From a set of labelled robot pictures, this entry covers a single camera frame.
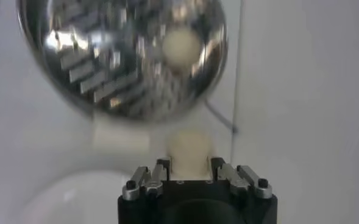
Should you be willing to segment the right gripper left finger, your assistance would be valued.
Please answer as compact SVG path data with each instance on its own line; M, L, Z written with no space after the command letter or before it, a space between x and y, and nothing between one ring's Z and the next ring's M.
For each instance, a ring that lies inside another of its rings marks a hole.
M123 199L134 201L147 194L158 197L163 192L163 182L169 181L170 175L170 158L159 158L153 169L146 166L138 167L131 179L123 186Z

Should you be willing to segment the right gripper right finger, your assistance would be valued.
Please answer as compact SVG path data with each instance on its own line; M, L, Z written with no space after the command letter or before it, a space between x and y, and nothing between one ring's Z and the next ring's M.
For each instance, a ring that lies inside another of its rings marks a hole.
M260 199L272 198L272 186L265 178L260 178L249 166L233 167L220 157L210 159L213 181L228 181L233 194L250 192Z

